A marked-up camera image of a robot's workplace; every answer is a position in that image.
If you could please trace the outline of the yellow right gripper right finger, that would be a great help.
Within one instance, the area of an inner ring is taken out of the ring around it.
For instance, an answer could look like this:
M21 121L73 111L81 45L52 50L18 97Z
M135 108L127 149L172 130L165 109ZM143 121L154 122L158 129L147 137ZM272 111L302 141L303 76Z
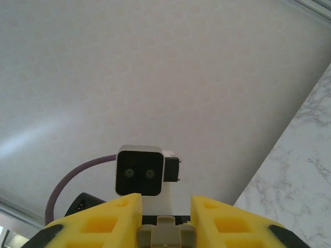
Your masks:
M307 247L283 225L205 196L193 196L191 224L196 247Z

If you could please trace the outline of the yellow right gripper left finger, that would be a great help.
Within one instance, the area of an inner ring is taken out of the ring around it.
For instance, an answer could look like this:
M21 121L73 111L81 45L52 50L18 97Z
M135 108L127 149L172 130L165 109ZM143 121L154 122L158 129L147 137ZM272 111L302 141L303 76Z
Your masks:
M57 219L35 234L26 247L137 247L142 196L129 194Z

